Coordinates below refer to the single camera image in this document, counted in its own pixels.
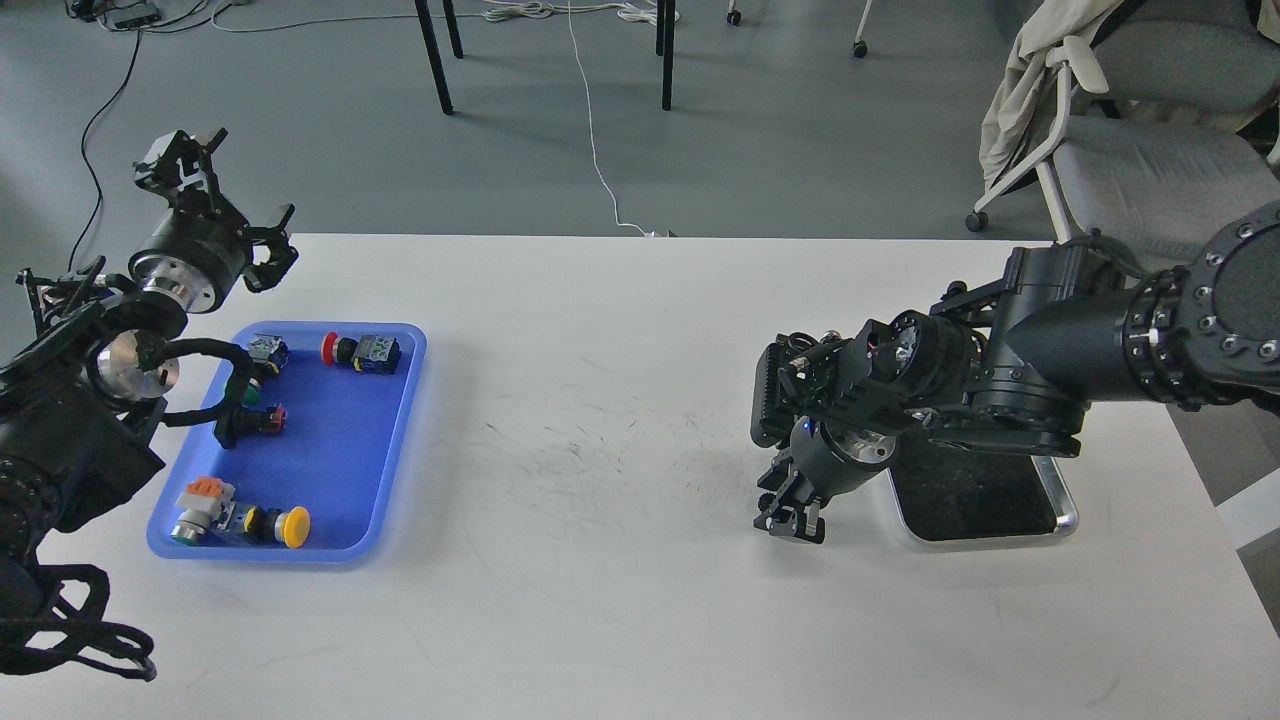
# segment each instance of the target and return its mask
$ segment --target yellow mushroom button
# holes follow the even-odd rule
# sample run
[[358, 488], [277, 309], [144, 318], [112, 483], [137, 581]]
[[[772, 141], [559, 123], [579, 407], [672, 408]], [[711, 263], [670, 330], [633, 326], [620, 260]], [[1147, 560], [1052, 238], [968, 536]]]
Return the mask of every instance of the yellow mushroom button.
[[291, 548], [302, 547], [311, 533], [311, 514], [301, 505], [280, 516], [276, 538]]

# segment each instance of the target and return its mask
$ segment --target white cable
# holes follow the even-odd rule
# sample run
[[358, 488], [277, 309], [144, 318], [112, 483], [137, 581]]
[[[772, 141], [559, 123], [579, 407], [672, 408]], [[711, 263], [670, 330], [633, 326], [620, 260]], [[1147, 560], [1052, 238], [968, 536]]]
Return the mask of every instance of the white cable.
[[573, 40], [573, 59], [577, 60], [577, 70], [582, 74], [582, 90], [586, 92], [586, 129], [591, 138], [591, 164], [595, 165], [595, 177], [600, 178], [600, 184], [604, 186], [604, 191], [609, 193], [609, 200], [613, 201], [613, 224], [620, 228], [635, 228], [644, 237], [654, 237], [654, 233], [646, 232], [644, 228], [635, 223], [623, 223], [622, 218], [618, 217], [618, 196], [613, 195], [613, 188], [609, 183], [604, 181], [604, 173], [600, 170], [600, 159], [595, 152], [595, 118], [591, 113], [591, 86], [586, 82], [586, 69], [582, 68], [582, 58], [577, 54], [577, 36], [573, 35], [573, 0], [566, 0], [564, 14], [568, 15], [568, 36]]
[[[484, 0], [490, 5], [498, 5], [497, 8], [490, 8], [484, 13], [480, 13], [484, 19], [492, 23], [500, 23], [503, 20], [509, 20], [515, 18], [532, 18], [532, 19], [545, 19], [552, 15], [568, 14], [571, 10], [573, 13], [596, 13], [600, 10], [617, 10], [618, 17], [628, 23], [649, 23], [658, 24], [658, 3], [655, 0], [646, 0], [649, 8], [639, 8], [634, 3], [598, 3], [594, 5], [557, 5], [554, 3], [545, 3], [540, 0], [527, 0], [527, 1], [512, 1], [512, 0]], [[680, 20], [680, 13], [676, 13], [676, 19]]]
[[[567, 14], [568, 5], [556, 5], [552, 3], [543, 3], [538, 0], [518, 3], [511, 0], [484, 0], [490, 5], [497, 5], [483, 13], [454, 13], [456, 18], [484, 18], [492, 23], [500, 23], [504, 20], [511, 20], [515, 18], [532, 18], [532, 19], [545, 19], [552, 15]], [[637, 8], [632, 3], [602, 3], [596, 5], [586, 5], [580, 8], [573, 8], [575, 13], [595, 13], [599, 10], [617, 10], [618, 18], [628, 23], [649, 23], [658, 24], [658, 10], [655, 0], [646, 0], [652, 9]], [[225, 13], [228, 9], [236, 6], [237, 3], [233, 0], [227, 0], [218, 9], [210, 13], [209, 24], [220, 29], [223, 32], [274, 32], [278, 29], [291, 29], [296, 27], [306, 27], [324, 23], [346, 23], [352, 20], [397, 20], [397, 19], [410, 19], [417, 18], [417, 14], [398, 14], [398, 15], [355, 15], [348, 18], [324, 18], [319, 20], [303, 20], [297, 23], [289, 23], [283, 26], [271, 27], [250, 27], [250, 28], [234, 28], [218, 24], [218, 17]], [[444, 15], [431, 15], [435, 19], [442, 19]], [[680, 20], [680, 12], [676, 12], [676, 20]]]

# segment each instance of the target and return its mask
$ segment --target chair wheel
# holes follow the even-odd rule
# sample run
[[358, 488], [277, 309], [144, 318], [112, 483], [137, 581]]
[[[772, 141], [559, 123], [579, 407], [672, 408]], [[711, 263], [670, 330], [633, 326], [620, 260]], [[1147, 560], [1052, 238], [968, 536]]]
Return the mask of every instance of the chair wheel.
[[969, 213], [968, 215], [965, 215], [964, 227], [968, 228], [969, 232], [982, 232], [982, 231], [987, 229], [987, 220], [989, 218], [987, 218], [986, 213], [980, 213], [980, 211], [979, 213]]

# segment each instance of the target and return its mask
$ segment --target scratch mark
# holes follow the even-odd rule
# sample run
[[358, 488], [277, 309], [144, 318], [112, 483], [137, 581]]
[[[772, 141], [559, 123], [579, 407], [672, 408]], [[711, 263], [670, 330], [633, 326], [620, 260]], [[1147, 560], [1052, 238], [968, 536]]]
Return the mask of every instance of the scratch mark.
[[422, 660], [426, 660], [428, 665], [433, 665], [435, 667], [440, 666], [440, 664], [431, 657], [431, 653], [426, 651], [426, 643], [422, 642], [422, 638], [417, 637], [417, 633], [413, 633], [413, 643], [417, 644], [417, 652], [422, 656]]
[[293, 653], [289, 653], [289, 655], [282, 655], [279, 657], [273, 657], [273, 659], [268, 660], [266, 662], [255, 665], [253, 667], [250, 669], [250, 673], [256, 673], [259, 670], [270, 667], [271, 665], [276, 665], [279, 662], [284, 662], [285, 660], [302, 660], [303, 657], [314, 657], [316, 655], [328, 655], [328, 653], [334, 652], [337, 650], [338, 650], [338, 646], [326, 644], [326, 646], [315, 647], [315, 648], [311, 648], [311, 650], [307, 650], [307, 651], [303, 651], [303, 652], [293, 652]]
[[250, 605], [243, 597], [233, 593], [229, 589], [220, 588], [220, 587], [216, 587], [216, 585], [207, 585], [207, 588], [209, 588], [209, 591], [212, 594], [215, 594], [215, 596], [218, 596], [220, 598], [229, 600], [229, 601], [234, 602], [236, 605], [243, 607], [244, 610], [248, 610], [250, 612], [257, 612], [257, 610], [252, 605]]
[[476, 562], [480, 564], [486, 571], [489, 570], [489, 564], [484, 561], [484, 555], [480, 555], [480, 548], [476, 547], [474, 539], [471, 539], [471, 530], [466, 525], [462, 525], [462, 539], [467, 541], [467, 547], [471, 548], [471, 555], [476, 556]]
[[204, 673], [201, 673], [200, 675], [196, 675], [195, 680], [187, 683], [187, 689], [189, 691], [191, 688], [196, 687], [196, 683], [204, 680], [205, 675], [207, 675], [207, 674], [209, 674], [209, 667], [205, 667]]
[[1091, 700], [1089, 702], [1085, 702], [1084, 707], [1093, 707], [1093, 706], [1102, 705], [1103, 702], [1106, 702], [1107, 698], [1111, 697], [1111, 693], [1116, 692], [1116, 687], [1120, 685], [1120, 680], [1123, 678], [1124, 678], [1124, 675], [1116, 675], [1116, 679], [1111, 680], [1111, 687], [1107, 688], [1107, 692], [1102, 693], [1102, 697], [1100, 697], [1097, 700]]

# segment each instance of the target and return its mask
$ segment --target table surface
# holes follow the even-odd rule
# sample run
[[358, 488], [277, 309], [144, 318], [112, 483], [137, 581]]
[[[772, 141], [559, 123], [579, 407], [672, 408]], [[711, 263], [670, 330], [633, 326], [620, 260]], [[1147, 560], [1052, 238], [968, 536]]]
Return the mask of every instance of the table surface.
[[[748, 437], [751, 383], [773, 334], [925, 310], [951, 279], [998, 277], [1009, 243], [294, 245], [280, 287], [237, 288], [186, 336], [261, 319], [426, 333], [381, 539], [340, 566], [161, 560], [143, 529], [163, 471], [42, 547], [111, 574], [108, 619], [155, 637], [159, 678], [3, 678], [6, 716], [1280, 712], [1280, 642], [1157, 405], [1091, 411], [1061, 462], [1080, 527], [1056, 543], [924, 547], [884, 477], [832, 502], [820, 547], [751, 529], [772, 456]], [[210, 374], [186, 364], [173, 406]], [[172, 461], [183, 438], [154, 447]]]

